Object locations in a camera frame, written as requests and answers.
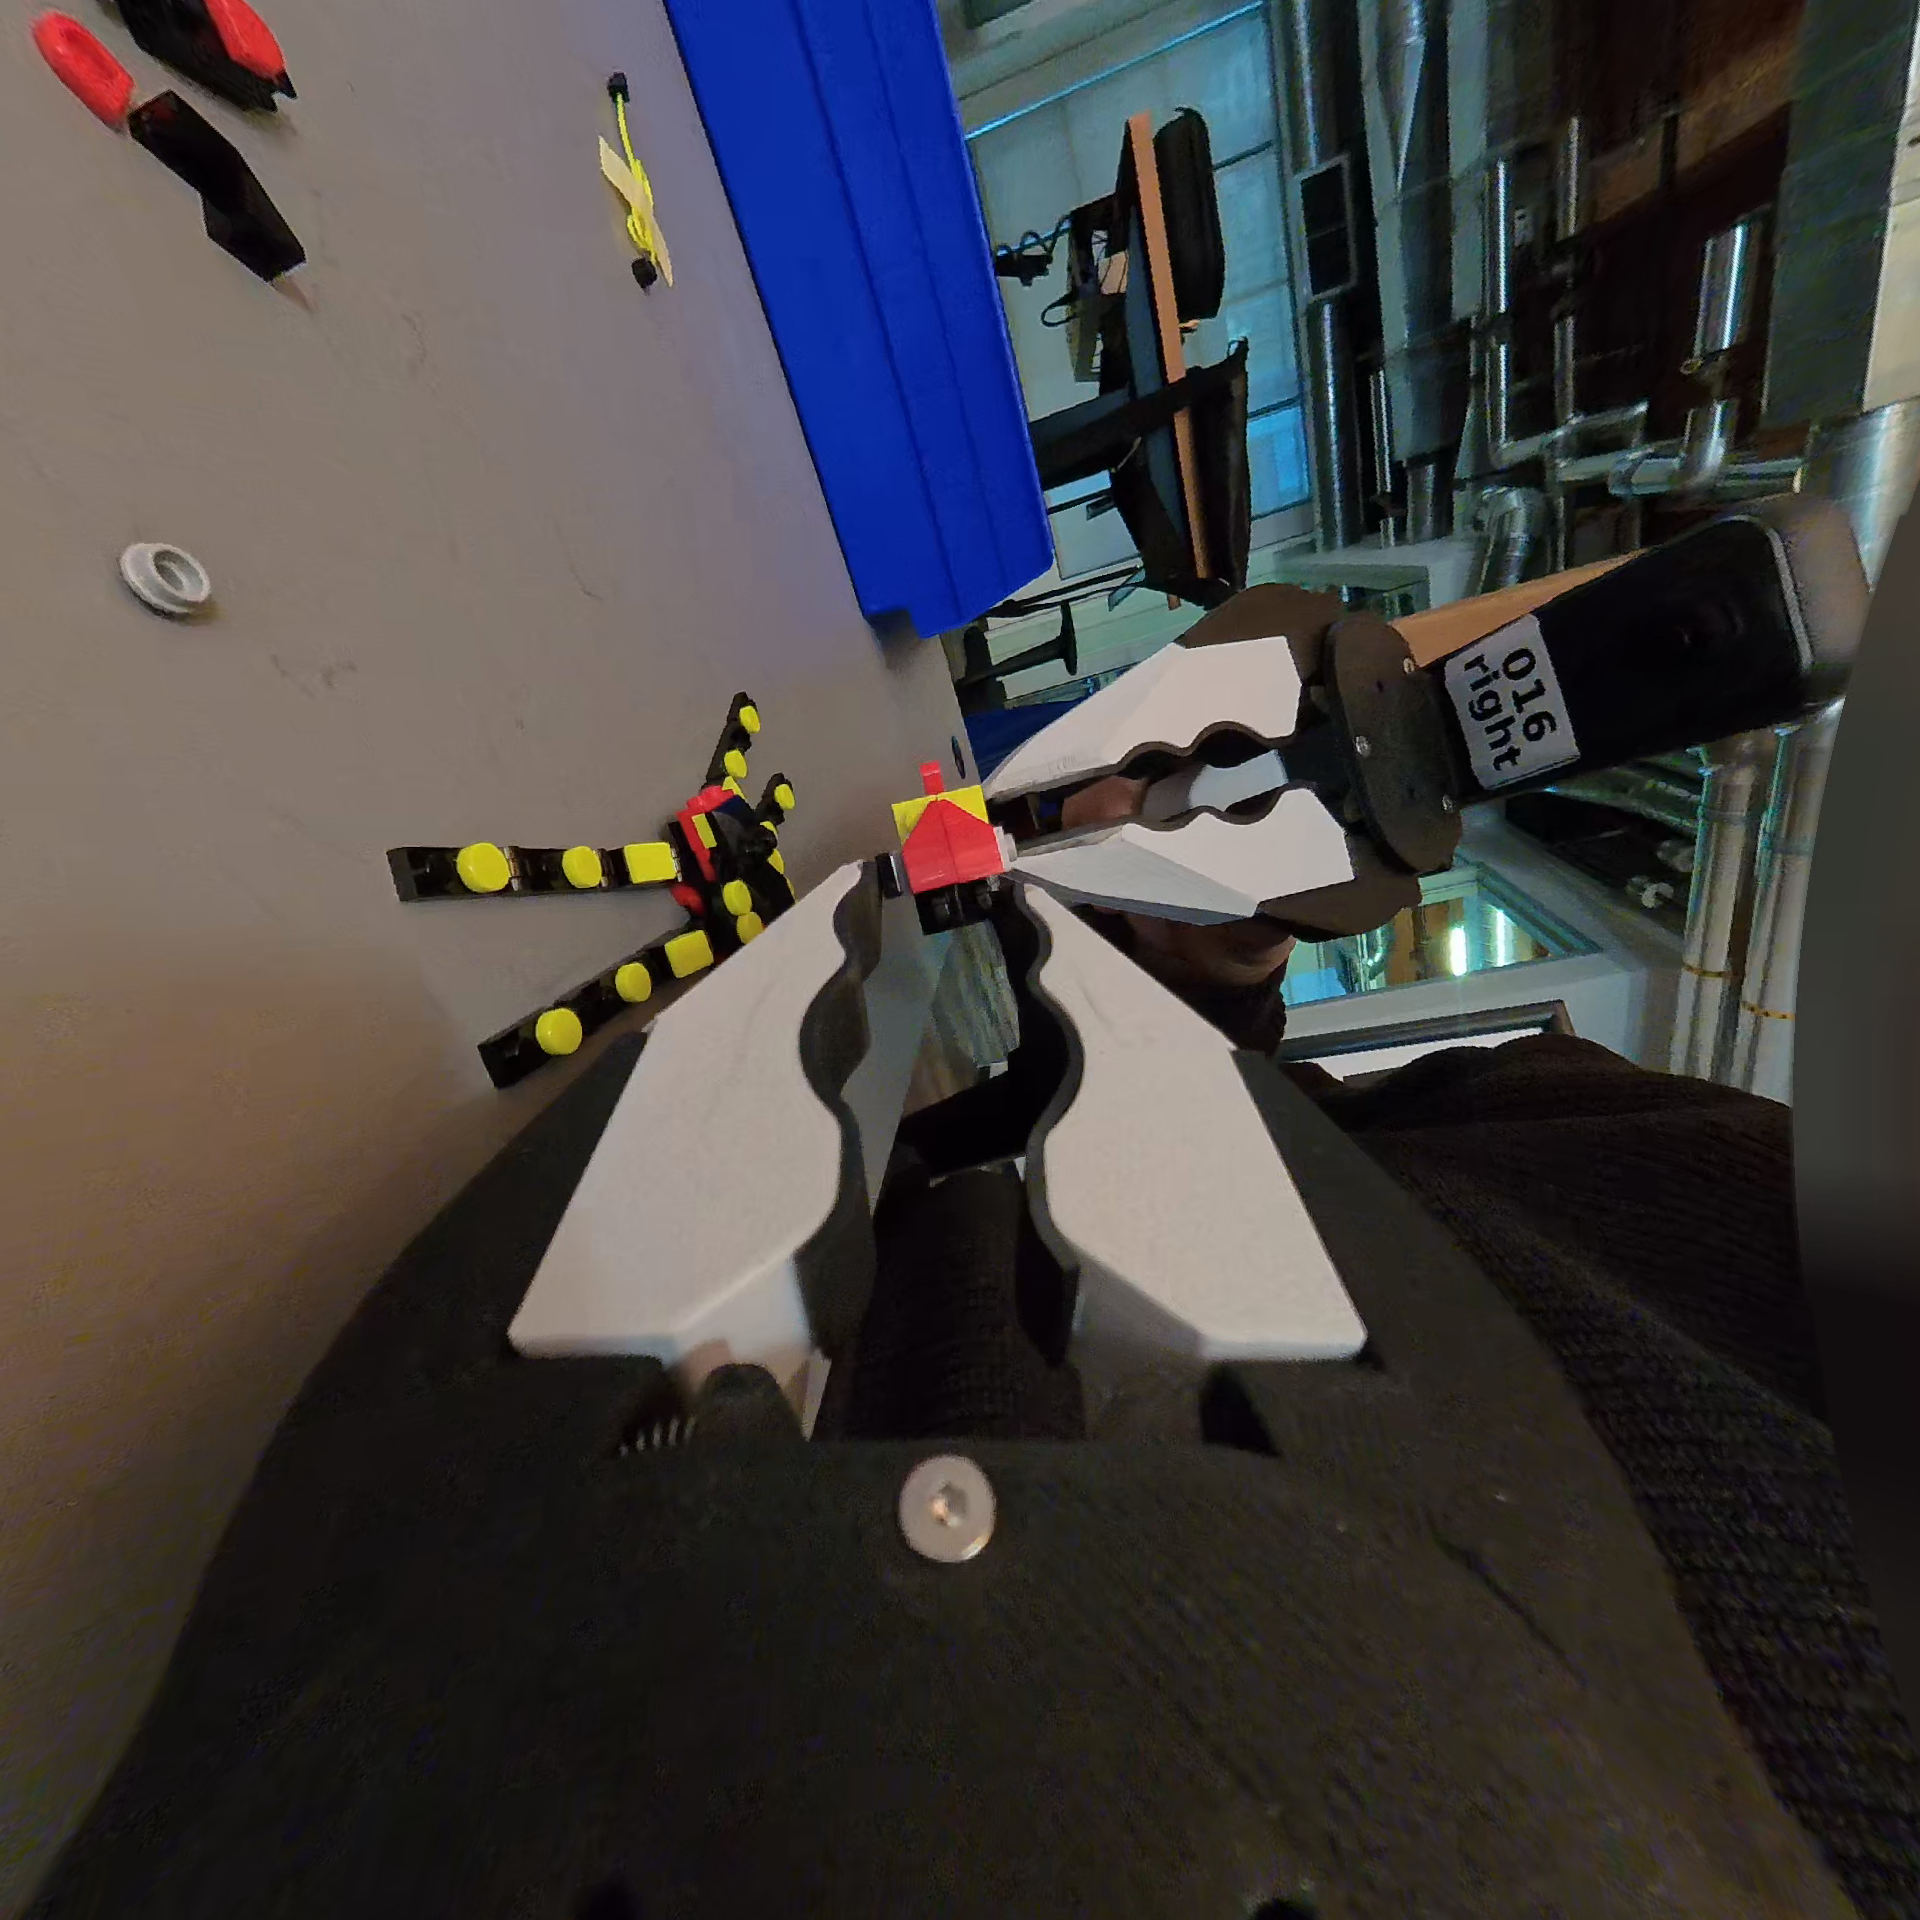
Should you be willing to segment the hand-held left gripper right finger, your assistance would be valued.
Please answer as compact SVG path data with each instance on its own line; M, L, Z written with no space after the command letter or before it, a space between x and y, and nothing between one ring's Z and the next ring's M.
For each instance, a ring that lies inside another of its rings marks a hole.
M1235 1044L1066 901L1014 887L1029 985L1069 1041L1029 1140L1079 1366L1346 1362L1361 1317Z

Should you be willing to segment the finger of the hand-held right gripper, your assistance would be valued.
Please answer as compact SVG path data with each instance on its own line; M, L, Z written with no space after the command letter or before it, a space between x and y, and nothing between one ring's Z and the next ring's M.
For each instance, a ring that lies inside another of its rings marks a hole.
M1051 792L1118 778L1140 756L1184 761L1218 731L1277 745L1297 731L1303 699L1287 635L1169 644L1023 742L984 780L984 797Z
M1020 843L1008 876L1071 904L1173 925L1287 917L1283 901L1358 879L1333 810L1277 785L1277 754L1169 778L1104 775L1071 785L1062 826Z

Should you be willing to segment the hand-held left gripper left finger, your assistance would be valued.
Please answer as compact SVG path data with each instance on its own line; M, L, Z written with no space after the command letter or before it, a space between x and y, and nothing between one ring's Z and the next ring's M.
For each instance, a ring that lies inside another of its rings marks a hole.
M848 860L661 1011L509 1323L516 1356L638 1356L689 1397L759 1366L811 1394L873 1287L847 1088L880 956L880 876Z

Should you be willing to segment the red yellow black lego model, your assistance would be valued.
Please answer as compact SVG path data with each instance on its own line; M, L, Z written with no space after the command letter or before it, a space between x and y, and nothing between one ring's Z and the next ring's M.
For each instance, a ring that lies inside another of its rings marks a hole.
M920 792L893 807L897 850L880 856L880 887L911 901L927 936L985 925L1008 879L1011 838L988 820L981 782L946 785L920 764Z

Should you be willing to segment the red black lego core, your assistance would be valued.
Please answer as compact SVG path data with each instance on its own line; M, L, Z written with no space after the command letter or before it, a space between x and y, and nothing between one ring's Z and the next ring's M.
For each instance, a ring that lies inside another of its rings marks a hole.
M706 785L668 821L668 844L678 859L674 898L691 921L720 921L714 887L759 864L780 868L780 834L754 821L754 804L731 785Z

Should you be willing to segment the grey round lego piece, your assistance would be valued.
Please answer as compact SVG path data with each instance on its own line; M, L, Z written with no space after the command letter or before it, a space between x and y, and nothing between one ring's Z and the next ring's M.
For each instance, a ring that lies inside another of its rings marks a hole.
M173 543L124 546L118 576L137 604L171 619L195 619L213 608L208 571Z

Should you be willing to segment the pile of loose lego pieces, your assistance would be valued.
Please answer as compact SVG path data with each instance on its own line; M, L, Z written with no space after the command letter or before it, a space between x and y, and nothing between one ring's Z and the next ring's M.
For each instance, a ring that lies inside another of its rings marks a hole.
M177 77L253 118L275 118L297 88L283 47L253 3L112 3L124 35ZM74 13L28 25L42 64L103 128L131 136L198 198L205 237L263 285L306 265L305 240L241 149L181 90L137 88L126 62Z

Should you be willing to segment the black framed sign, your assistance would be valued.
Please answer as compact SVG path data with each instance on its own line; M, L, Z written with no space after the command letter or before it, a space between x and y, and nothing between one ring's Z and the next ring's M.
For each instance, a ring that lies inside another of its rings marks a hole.
M1570 1039L1570 1011L1560 999L1551 1002L1516 1002L1477 1011L1451 1011L1431 1019L1405 1019L1405 1020L1376 1020L1366 1027L1341 1027L1341 1030L1312 1030L1297 1034L1290 1030L1287 1041L1277 1049L1279 1060L1341 1060L1350 1054L1378 1054L1378 1052L1443 1052L1452 1044L1506 1044L1512 1039L1527 1034L1560 1034Z

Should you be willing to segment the wooden standing desk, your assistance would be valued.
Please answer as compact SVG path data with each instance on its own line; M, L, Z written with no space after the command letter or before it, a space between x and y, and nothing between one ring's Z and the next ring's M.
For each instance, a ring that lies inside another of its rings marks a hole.
M1098 396L1029 425L1045 492L1107 483L1146 591L1213 609L1248 584L1248 341L1197 362L1179 324L1151 114L1114 189L1066 218L1066 330Z

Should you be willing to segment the black bag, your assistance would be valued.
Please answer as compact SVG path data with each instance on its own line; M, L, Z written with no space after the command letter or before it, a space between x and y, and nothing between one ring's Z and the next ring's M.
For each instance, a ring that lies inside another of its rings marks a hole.
M1213 129L1197 107L1179 107L1152 132L1158 202L1179 324L1218 316L1226 299L1226 229L1213 166Z

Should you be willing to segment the blue plastic bin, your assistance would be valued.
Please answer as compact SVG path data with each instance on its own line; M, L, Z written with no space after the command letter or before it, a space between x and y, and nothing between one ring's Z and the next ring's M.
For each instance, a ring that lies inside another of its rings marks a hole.
M1051 568L934 3L668 3L859 609L965 628Z

